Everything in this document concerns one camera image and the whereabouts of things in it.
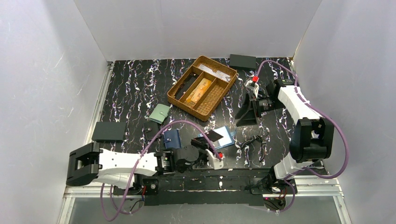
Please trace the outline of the black card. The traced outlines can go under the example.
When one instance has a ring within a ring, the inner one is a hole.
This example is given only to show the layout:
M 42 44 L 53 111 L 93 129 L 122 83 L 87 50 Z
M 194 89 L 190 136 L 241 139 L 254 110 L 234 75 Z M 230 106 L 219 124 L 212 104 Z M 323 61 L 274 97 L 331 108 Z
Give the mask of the black card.
M 218 140 L 223 138 L 223 136 L 221 134 L 218 134 L 214 130 L 210 130 L 210 131 L 205 132 L 205 135 L 212 142 L 216 142 L 216 141 L 218 141 Z

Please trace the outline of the light blue card holder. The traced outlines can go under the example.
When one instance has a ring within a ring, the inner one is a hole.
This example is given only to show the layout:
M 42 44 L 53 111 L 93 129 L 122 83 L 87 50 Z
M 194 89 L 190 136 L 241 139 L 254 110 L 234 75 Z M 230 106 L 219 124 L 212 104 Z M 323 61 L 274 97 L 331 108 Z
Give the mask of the light blue card holder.
M 236 134 L 236 132 L 231 132 L 228 126 L 222 126 L 219 128 L 215 128 L 213 130 L 223 136 L 222 139 L 216 142 L 212 142 L 215 149 L 225 148 L 234 144 L 235 141 L 233 137 Z

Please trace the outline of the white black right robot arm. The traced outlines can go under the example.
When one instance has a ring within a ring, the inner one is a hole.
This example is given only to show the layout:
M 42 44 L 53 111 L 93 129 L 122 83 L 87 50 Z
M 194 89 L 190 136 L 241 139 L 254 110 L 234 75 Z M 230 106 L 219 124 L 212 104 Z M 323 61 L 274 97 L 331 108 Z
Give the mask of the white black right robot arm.
M 334 125 L 307 105 L 295 79 L 276 79 L 261 91 L 258 77 L 245 82 L 248 92 L 235 118 L 236 126 L 257 125 L 264 112 L 285 108 L 295 128 L 288 154 L 270 172 L 271 180 L 288 180 L 293 173 L 331 155 Z

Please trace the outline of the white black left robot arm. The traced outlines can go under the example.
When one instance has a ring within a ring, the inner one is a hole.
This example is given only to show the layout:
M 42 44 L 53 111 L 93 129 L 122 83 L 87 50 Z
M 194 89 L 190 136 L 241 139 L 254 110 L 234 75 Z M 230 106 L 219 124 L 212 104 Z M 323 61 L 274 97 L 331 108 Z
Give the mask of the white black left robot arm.
M 223 154 L 210 147 L 187 145 L 141 155 L 110 151 L 91 142 L 70 153 L 66 185 L 78 187 L 99 182 L 126 189 L 138 182 L 139 175 L 183 173 L 201 160 L 207 160 L 213 169 L 224 166 Z

